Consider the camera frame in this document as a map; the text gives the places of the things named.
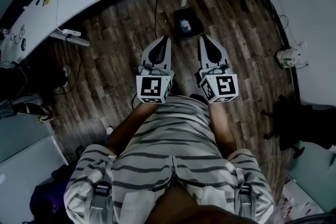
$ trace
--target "white bracket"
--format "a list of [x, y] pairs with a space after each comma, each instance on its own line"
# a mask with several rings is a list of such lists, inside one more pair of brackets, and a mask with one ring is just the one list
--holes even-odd
[[57, 30], [50, 34], [50, 37], [58, 38], [61, 40], [67, 40], [69, 42], [84, 46], [84, 47], [89, 47], [91, 45], [90, 41], [79, 38], [79, 37], [68, 37], [68, 35], [63, 34], [61, 31]]

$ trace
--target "power strip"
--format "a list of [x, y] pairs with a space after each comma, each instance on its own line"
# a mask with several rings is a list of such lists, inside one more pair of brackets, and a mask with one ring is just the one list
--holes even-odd
[[73, 30], [70, 30], [70, 29], [63, 29], [62, 33], [65, 34], [65, 35], [72, 35], [74, 37], [80, 37], [80, 35], [82, 34], [81, 32], [73, 31]]

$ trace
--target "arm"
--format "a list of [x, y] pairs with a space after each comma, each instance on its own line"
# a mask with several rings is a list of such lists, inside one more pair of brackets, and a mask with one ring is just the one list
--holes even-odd
[[155, 111], [158, 104], [141, 103], [134, 111], [112, 132], [105, 147], [119, 156], [127, 147], [135, 132], [142, 123]]
[[211, 129], [215, 134], [217, 147], [222, 157], [226, 158], [232, 152], [237, 150], [237, 143], [232, 135], [223, 104], [209, 104], [209, 115]]

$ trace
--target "person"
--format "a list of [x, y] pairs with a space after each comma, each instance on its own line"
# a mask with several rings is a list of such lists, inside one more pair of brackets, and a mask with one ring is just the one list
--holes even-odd
[[[237, 211], [242, 176], [254, 197], [249, 218]], [[64, 202], [76, 224], [265, 223], [274, 207], [256, 159], [237, 149], [223, 104], [178, 95], [141, 103], [105, 147], [88, 146]]]

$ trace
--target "wooden floor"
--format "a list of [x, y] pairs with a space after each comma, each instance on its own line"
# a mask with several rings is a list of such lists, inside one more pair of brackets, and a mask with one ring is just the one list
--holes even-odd
[[[238, 74], [239, 98], [225, 104], [231, 128], [239, 147], [252, 151], [265, 173], [275, 199], [278, 199], [290, 153], [280, 152], [278, 139], [263, 139], [271, 130], [271, 121], [260, 114], [271, 111], [280, 94], [292, 93], [290, 74], [280, 70], [274, 54], [282, 46], [272, 14], [262, 0], [247, 0], [243, 12], [239, 0], [188, 0], [204, 24], [204, 32], [218, 40], [228, 51], [233, 70]], [[79, 25], [91, 41], [88, 48], [79, 47], [83, 58], [79, 80], [67, 95], [55, 97], [51, 122], [58, 141], [70, 161], [77, 146], [103, 143], [105, 128], [117, 127], [132, 111], [131, 99], [136, 93], [142, 50], [154, 39], [155, 0], [111, 0], [109, 6], [96, 12]], [[200, 92], [194, 73], [197, 39], [181, 41], [174, 31], [173, 12], [179, 0], [159, 0], [157, 36], [172, 39], [172, 69], [175, 92], [190, 95]], [[79, 57], [61, 41], [49, 40], [48, 56], [59, 66], [71, 66], [69, 89], [78, 72]]]

